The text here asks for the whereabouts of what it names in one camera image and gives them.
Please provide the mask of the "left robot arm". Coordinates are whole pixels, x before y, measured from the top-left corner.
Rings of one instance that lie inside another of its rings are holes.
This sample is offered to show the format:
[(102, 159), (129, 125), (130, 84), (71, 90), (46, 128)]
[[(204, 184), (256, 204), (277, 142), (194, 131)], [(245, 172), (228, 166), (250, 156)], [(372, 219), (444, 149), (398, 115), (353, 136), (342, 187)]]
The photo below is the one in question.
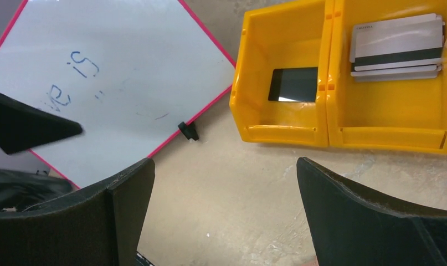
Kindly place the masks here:
[[(0, 93), (0, 149), (7, 155), (83, 133), (75, 121), (56, 116)], [(22, 212), (68, 194), (70, 181), (35, 173), (0, 169), (0, 212)]]

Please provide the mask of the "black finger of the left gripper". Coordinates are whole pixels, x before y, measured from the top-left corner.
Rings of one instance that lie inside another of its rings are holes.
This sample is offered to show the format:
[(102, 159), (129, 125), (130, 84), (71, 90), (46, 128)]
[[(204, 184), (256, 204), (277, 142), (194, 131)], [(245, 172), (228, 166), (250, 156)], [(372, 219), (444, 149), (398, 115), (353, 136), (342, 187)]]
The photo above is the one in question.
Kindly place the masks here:
[(33, 108), (0, 93), (0, 148), (8, 155), (78, 136), (75, 121)]

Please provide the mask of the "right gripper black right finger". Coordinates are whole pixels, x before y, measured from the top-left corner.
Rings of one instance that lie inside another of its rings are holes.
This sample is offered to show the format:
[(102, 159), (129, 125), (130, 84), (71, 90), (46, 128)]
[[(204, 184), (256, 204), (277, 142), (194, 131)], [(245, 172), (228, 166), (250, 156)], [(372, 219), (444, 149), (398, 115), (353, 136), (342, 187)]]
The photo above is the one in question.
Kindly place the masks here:
[(447, 265), (447, 211), (301, 157), (297, 180), (319, 265)]

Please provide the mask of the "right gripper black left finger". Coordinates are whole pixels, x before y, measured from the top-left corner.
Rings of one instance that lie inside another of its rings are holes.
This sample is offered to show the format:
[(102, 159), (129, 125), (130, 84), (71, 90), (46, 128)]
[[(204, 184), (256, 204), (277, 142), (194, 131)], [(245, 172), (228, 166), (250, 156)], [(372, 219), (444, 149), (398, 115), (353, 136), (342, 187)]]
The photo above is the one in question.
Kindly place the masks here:
[(137, 247), (154, 181), (145, 158), (22, 212), (0, 212), (0, 265), (150, 265)]

